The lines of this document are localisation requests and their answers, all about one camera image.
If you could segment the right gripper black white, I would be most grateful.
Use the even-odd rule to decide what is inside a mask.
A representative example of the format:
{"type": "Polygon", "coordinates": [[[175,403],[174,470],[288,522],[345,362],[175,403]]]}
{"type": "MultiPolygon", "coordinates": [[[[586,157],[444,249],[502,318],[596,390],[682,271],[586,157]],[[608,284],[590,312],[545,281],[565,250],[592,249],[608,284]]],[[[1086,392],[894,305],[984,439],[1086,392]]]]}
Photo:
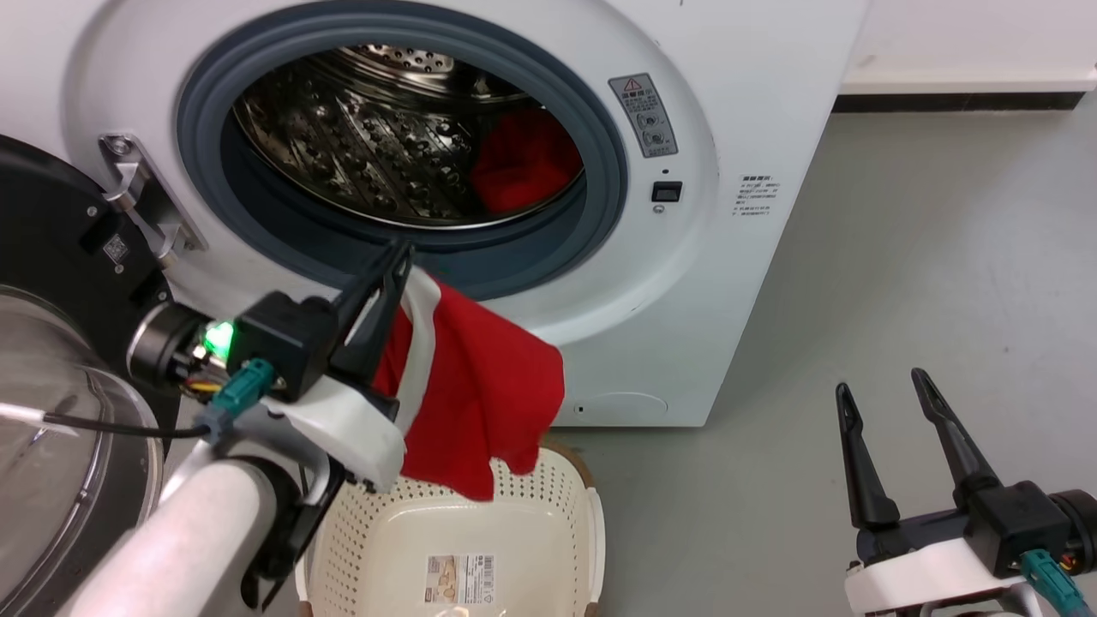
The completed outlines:
{"type": "Polygon", "coordinates": [[[1003,614],[1093,614],[1075,577],[1094,570],[1094,500],[1000,480],[924,368],[912,368],[953,480],[953,512],[900,519],[867,450],[866,423],[845,382],[836,388],[850,519],[873,545],[845,582],[855,614],[931,614],[995,601],[1003,614]]]}

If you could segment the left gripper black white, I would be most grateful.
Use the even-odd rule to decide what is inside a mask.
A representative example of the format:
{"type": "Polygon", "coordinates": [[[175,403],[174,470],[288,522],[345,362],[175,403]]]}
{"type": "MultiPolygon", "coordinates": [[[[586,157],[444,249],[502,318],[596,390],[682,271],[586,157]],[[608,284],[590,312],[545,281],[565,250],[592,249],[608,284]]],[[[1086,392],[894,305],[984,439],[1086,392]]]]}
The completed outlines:
{"type": "Polygon", "coordinates": [[[267,445],[287,458],[330,458],[386,492],[406,452],[399,403],[371,386],[414,266],[412,242],[389,242],[332,301],[272,292],[235,319],[215,321],[181,303],[150,311],[127,349],[131,375],[156,389],[213,384],[196,418],[210,446],[258,440],[244,415],[255,407],[289,422],[267,445]]]}

